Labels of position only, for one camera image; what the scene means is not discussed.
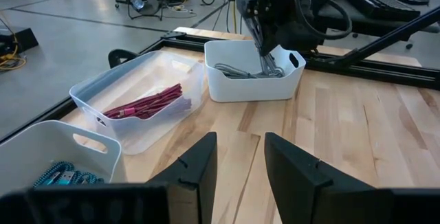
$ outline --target wooden tabletop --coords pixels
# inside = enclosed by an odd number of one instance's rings
[[[204,60],[199,52],[164,50]],[[401,56],[376,54],[370,59],[419,65],[414,58]],[[219,161],[212,222],[281,223],[265,168],[264,134],[271,131],[372,186],[440,187],[439,104],[437,91],[309,70],[304,70],[298,94],[291,100],[217,103],[205,84],[197,111],[145,152],[124,156],[127,178],[147,181],[207,132],[216,131]],[[63,121],[87,127],[79,110]]]

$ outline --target blue braided cable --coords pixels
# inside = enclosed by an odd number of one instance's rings
[[[35,181],[34,187],[40,186],[46,180],[48,180],[55,172],[63,173],[65,171],[73,171],[74,165],[66,161],[56,162],[51,168],[46,170],[41,177]]]

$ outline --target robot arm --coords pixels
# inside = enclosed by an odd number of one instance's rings
[[[288,50],[309,51],[317,48],[322,39],[348,36],[351,32],[348,14],[334,1],[325,1],[343,14],[346,31],[327,35],[313,28],[311,0],[236,0],[261,56],[268,55],[278,45]]]

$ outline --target concrete floor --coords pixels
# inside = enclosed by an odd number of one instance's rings
[[[196,17],[185,19],[188,13],[165,10],[164,16],[174,18],[159,21],[153,17],[131,20],[125,6],[115,9],[114,0],[0,0],[0,11],[9,23],[31,27],[40,43],[26,51],[26,66],[0,74],[0,137],[67,97],[72,85],[108,70],[107,55],[112,49],[140,51],[179,26],[211,30],[223,2],[200,4],[200,0],[185,3]],[[229,29],[234,31],[232,13]],[[226,32],[226,8],[215,30]],[[244,25],[243,33],[249,34]],[[326,45],[351,49],[373,39],[360,35]],[[440,68],[439,35],[418,33],[413,40],[415,46],[410,51],[402,42],[384,52],[413,56],[423,66]]]

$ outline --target gray cable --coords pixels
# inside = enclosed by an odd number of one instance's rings
[[[250,19],[244,19],[252,37],[255,40],[255,45],[259,49],[263,44],[263,35],[257,30],[260,26],[258,19],[252,17]],[[225,63],[217,63],[214,65],[215,69],[220,70],[226,77],[231,79],[258,79],[258,78],[281,78],[284,77],[284,70],[276,66],[274,57],[271,54],[266,56],[260,56],[261,72],[257,74],[251,74],[241,69],[237,69],[231,65]]]

